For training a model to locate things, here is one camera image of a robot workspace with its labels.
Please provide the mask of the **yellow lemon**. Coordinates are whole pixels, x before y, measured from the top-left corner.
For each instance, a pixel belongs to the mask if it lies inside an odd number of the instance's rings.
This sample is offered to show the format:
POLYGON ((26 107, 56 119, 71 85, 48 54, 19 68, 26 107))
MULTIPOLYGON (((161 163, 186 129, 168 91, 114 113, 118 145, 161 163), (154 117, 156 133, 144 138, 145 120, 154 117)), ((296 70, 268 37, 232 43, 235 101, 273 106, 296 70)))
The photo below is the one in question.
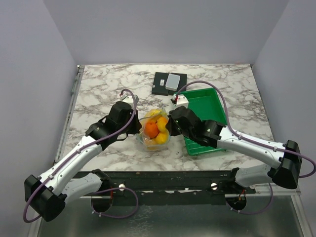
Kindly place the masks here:
POLYGON ((162 133, 167 132, 167 129, 166 129, 167 123, 168 123, 168 119, 165 117, 160 117, 157 119, 156 125, 160 132, 162 133))

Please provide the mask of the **orange fruit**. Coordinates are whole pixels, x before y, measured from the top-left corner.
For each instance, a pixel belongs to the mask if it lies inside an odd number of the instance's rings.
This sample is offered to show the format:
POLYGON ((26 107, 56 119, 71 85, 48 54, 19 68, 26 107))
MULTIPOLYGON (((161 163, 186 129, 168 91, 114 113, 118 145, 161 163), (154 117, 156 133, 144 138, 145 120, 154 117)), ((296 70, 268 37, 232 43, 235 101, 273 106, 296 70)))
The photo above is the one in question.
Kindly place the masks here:
POLYGON ((144 133, 150 139, 156 138, 156 136, 159 134, 159 129, 157 128, 156 123, 152 120, 148 121, 145 124, 144 133))

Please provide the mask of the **clear zip top bag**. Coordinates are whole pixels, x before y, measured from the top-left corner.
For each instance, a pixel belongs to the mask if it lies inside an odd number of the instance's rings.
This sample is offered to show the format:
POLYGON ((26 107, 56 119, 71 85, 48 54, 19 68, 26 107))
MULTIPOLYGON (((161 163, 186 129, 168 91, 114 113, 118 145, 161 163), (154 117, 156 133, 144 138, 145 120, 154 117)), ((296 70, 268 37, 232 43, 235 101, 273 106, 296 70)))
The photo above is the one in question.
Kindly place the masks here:
POLYGON ((166 148, 170 135, 166 129, 167 113, 164 109, 151 109, 140 119, 142 125, 137 135, 138 141, 147 151, 159 151, 166 148))

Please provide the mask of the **yellow banana bunch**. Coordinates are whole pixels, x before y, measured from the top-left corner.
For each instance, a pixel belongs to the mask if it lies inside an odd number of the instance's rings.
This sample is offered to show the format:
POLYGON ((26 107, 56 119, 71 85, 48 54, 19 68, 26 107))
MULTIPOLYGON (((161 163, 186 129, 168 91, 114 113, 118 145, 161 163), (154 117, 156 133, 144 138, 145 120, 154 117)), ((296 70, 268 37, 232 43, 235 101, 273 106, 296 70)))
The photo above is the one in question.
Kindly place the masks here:
POLYGON ((157 122, 160 117, 167 118, 167 113, 164 109, 151 109, 146 113, 145 119, 157 122))

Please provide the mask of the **green plastic tray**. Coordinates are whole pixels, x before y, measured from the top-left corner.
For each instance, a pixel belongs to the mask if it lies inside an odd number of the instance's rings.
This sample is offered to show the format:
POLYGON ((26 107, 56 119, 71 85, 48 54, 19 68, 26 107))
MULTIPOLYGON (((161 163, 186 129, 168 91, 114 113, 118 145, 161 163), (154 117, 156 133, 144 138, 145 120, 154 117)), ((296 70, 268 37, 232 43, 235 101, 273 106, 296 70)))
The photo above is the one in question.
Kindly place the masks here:
POLYGON ((220 140, 220 133, 226 127, 226 114, 214 88, 198 89, 180 92, 189 101, 188 109, 191 109, 202 122, 204 129, 202 137, 205 145, 201 146, 194 141, 184 137, 187 153, 197 156, 209 152, 220 151, 217 142, 220 140))

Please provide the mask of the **orange yellow mango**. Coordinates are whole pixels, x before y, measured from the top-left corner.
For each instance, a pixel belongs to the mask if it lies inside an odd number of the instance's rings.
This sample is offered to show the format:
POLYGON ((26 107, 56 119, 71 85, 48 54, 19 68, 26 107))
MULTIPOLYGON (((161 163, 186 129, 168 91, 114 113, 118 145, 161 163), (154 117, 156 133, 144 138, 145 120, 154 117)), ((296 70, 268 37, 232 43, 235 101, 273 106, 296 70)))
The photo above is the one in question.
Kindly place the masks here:
POLYGON ((157 151, 159 149, 155 139, 145 139, 143 142, 148 151, 157 151))

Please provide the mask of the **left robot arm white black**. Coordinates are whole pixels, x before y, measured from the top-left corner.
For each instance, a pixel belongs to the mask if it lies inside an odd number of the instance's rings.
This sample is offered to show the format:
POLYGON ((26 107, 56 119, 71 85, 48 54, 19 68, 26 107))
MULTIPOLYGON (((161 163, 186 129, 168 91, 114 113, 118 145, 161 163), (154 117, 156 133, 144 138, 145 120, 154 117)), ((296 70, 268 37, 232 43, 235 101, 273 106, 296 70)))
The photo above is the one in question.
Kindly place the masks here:
POLYGON ((49 222, 64 210, 66 204, 87 194, 125 191, 124 184, 112 185, 112 181, 100 169, 93 170, 82 178, 74 176, 94 157, 102 153, 118 137, 139 133, 141 123, 136 109, 137 101, 118 101, 108 115, 92 124, 79 143, 58 163, 36 177, 30 175, 24 181, 26 207, 31 207, 39 217, 49 222))

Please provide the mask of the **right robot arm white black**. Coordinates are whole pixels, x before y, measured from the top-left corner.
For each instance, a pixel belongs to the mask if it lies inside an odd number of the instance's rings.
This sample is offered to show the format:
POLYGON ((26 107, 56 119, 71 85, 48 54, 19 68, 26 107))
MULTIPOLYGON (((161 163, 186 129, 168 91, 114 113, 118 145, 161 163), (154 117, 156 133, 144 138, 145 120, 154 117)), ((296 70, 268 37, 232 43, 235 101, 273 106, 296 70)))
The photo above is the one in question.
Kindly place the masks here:
POLYGON ((286 189, 298 186, 302 159, 294 141, 283 144, 237 133, 215 120, 201 120, 184 106, 169 112, 166 128, 171 136, 183 135, 201 146, 235 151, 261 161, 261 165, 234 170, 235 176, 227 180, 232 193, 270 182, 286 189))

